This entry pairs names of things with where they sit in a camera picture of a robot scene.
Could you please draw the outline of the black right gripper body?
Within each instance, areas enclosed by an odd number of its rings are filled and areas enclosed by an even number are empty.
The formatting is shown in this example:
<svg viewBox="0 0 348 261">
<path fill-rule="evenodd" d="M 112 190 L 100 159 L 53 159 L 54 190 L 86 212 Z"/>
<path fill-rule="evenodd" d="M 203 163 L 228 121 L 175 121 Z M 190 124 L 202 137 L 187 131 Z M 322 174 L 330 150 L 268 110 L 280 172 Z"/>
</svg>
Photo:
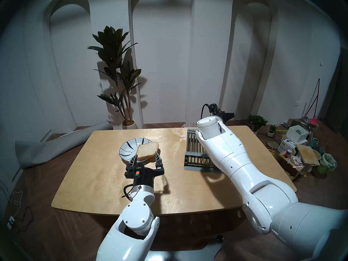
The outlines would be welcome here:
<svg viewBox="0 0 348 261">
<path fill-rule="evenodd" d="M 208 109 L 211 116 L 217 116 L 221 118 L 222 122 L 227 122 L 228 120 L 231 120 L 235 117 L 234 112 L 222 111 L 220 107 L 217 106 L 217 104 L 210 104 L 208 106 Z"/>
</svg>

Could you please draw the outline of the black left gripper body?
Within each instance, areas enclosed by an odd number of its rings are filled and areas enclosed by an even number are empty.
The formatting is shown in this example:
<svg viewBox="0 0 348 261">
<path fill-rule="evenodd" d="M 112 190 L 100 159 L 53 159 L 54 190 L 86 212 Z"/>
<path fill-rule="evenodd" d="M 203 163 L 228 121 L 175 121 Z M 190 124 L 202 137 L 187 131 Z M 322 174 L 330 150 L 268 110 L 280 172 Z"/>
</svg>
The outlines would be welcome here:
<svg viewBox="0 0 348 261">
<path fill-rule="evenodd" d="M 151 169 L 148 167 L 136 167 L 134 171 L 134 170 L 127 170 L 127 167 L 126 167 L 125 177 L 127 179 L 133 179 L 133 183 L 131 183 L 127 187 L 145 185 L 154 189 L 154 178 L 157 176 L 164 175 L 164 173 L 165 173 L 164 169 L 157 170 L 157 169 Z"/>
</svg>

